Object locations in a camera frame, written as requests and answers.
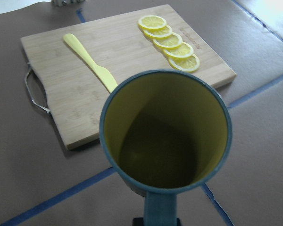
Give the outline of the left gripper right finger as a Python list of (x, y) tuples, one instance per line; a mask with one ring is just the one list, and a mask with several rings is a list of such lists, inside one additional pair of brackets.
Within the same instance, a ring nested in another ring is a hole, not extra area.
[(181, 226), (181, 221), (179, 218), (176, 219), (177, 226)]

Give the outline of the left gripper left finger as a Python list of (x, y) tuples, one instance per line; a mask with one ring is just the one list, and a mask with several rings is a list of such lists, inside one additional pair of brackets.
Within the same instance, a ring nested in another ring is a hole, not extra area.
[(143, 218), (133, 218), (132, 226), (144, 226)]

